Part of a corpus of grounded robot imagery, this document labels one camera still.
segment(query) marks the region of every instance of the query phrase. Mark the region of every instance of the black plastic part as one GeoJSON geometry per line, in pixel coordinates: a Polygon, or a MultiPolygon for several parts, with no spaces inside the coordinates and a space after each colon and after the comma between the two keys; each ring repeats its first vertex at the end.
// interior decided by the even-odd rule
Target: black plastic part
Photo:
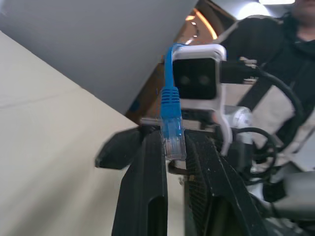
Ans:
{"type": "Polygon", "coordinates": [[[238,85],[254,84],[257,76],[257,70],[245,65],[243,61],[221,62],[221,83],[238,85]]]}
{"type": "Polygon", "coordinates": [[[267,236],[243,180],[220,157],[212,139],[205,132],[192,130],[186,130],[185,138],[187,184],[197,235],[225,236],[233,226],[234,235],[267,236]]]}
{"type": "Polygon", "coordinates": [[[217,62],[211,58],[173,61],[175,86],[181,99],[212,100],[217,96],[217,62]]]}
{"type": "Polygon", "coordinates": [[[175,161],[171,161],[168,163],[168,172],[170,174],[183,175],[183,176],[186,176],[188,174],[186,170],[177,168],[175,161]]]}
{"type": "MultiPolygon", "coordinates": [[[[233,142],[231,143],[227,156],[225,156],[224,159],[232,168],[241,173],[246,167],[252,166],[253,147],[250,144],[242,142],[241,138],[237,135],[237,129],[232,129],[232,135],[233,142]]],[[[223,143],[223,136],[219,126],[215,127],[213,137],[215,137],[215,146],[220,152],[223,143]]]]}
{"type": "Polygon", "coordinates": [[[165,157],[155,131],[145,137],[122,180],[112,236],[166,236],[167,209],[165,157]]]}
{"type": "Polygon", "coordinates": [[[95,167],[121,170],[129,165],[141,147],[139,128],[116,133],[104,144],[95,159],[95,167]]]}
{"type": "Polygon", "coordinates": [[[262,188],[262,194],[264,196],[264,200],[269,203],[276,202],[286,197],[284,181],[281,180],[277,183],[264,184],[262,188]]]}
{"type": "Polygon", "coordinates": [[[309,236],[315,235],[315,221],[300,221],[298,222],[298,225],[300,228],[305,230],[305,232],[307,232],[309,236]]]}
{"type": "Polygon", "coordinates": [[[195,120],[204,122],[207,125],[214,124],[212,121],[213,111],[204,111],[204,110],[182,110],[182,118],[187,120],[195,120]]]}

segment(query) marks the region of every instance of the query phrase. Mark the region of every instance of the black cable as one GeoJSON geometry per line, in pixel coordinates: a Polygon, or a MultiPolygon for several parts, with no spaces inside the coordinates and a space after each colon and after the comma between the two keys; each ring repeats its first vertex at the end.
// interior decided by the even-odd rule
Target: black cable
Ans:
{"type": "MultiPolygon", "coordinates": [[[[291,101],[291,103],[295,109],[295,116],[292,119],[290,131],[286,135],[285,140],[283,141],[283,145],[281,147],[277,148],[278,152],[282,152],[284,149],[286,149],[292,143],[292,141],[294,140],[294,138],[295,138],[295,136],[299,130],[300,125],[303,122],[303,117],[304,117],[303,107],[302,107],[301,101],[294,94],[292,89],[288,85],[286,85],[282,80],[280,80],[276,76],[273,76],[273,75],[263,71],[259,67],[256,70],[257,70],[260,77],[268,80],[272,85],[274,85],[278,89],[280,89],[285,94],[285,96],[287,96],[287,98],[291,101]]],[[[262,152],[266,152],[266,150],[267,150],[267,146],[262,148],[261,151],[257,151],[257,152],[261,153],[259,158],[262,159],[262,158],[268,157],[267,153],[262,153],[262,152]]]]}
{"type": "Polygon", "coordinates": [[[168,172],[174,175],[188,176],[188,171],[181,168],[177,168],[175,161],[171,161],[168,163],[168,172]]]}
{"type": "Polygon", "coordinates": [[[261,134],[263,136],[265,136],[267,138],[267,143],[270,145],[272,151],[268,151],[267,153],[267,156],[268,157],[272,157],[272,162],[270,163],[269,167],[261,172],[261,173],[257,173],[257,174],[254,174],[254,173],[249,173],[249,174],[246,174],[246,173],[243,173],[244,176],[246,176],[247,178],[260,178],[259,180],[249,180],[249,181],[246,181],[246,184],[247,185],[254,185],[254,184],[258,184],[258,183],[261,183],[261,182],[265,182],[269,177],[270,175],[272,174],[272,170],[276,164],[276,161],[277,161],[277,157],[278,157],[278,150],[277,150],[277,147],[276,147],[276,140],[275,138],[270,135],[268,132],[262,130],[262,129],[259,129],[259,128],[254,128],[254,127],[248,127],[248,128],[242,128],[242,129],[238,129],[236,130],[236,132],[238,134],[240,133],[248,133],[248,132],[251,132],[251,133],[257,133],[257,134],[261,134]]]}

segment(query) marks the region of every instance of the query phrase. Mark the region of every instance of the connector plug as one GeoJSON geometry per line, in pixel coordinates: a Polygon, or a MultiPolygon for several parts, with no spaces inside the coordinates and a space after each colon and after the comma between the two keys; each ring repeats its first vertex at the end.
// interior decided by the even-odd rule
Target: connector plug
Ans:
{"type": "Polygon", "coordinates": [[[164,87],[161,100],[161,134],[166,160],[186,159],[186,144],[178,89],[164,87]]]}

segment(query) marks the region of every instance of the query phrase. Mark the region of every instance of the black jacket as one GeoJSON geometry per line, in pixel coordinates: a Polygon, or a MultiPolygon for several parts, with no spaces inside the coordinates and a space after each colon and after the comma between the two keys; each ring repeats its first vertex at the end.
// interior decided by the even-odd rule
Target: black jacket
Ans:
{"type": "MultiPolygon", "coordinates": [[[[305,109],[306,122],[312,116],[315,104],[315,40],[303,42],[296,35],[297,22],[289,14],[281,19],[251,16],[235,23],[215,43],[226,48],[228,60],[255,59],[265,71],[291,86],[305,109]]],[[[258,80],[255,86],[245,90],[245,94],[250,94],[250,98],[258,97],[255,103],[259,104],[270,88],[267,82],[258,80]]],[[[282,140],[290,128],[290,121],[284,119],[281,129],[276,128],[277,136],[282,140]]]]}

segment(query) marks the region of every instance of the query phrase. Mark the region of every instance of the person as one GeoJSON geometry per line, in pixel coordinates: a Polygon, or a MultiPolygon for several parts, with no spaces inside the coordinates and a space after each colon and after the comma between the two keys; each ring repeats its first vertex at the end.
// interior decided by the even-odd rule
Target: person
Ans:
{"type": "MultiPolygon", "coordinates": [[[[304,108],[304,120],[294,142],[283,152],[294,156],[315,127],[315,0],[296,0],[277,19],[250,16],[236,22],[214,43],[227,50],[227,60],[253,59],[264,71],[286,83],[304,108]]],[[[249,107],[253,126],[275,134],[283,142],[290,130],[292,105],[265,80],[250,85],[227,85],[227,105],[249,107]]],[[[265,140],[257,140],[262,146],[265,140]]]]}

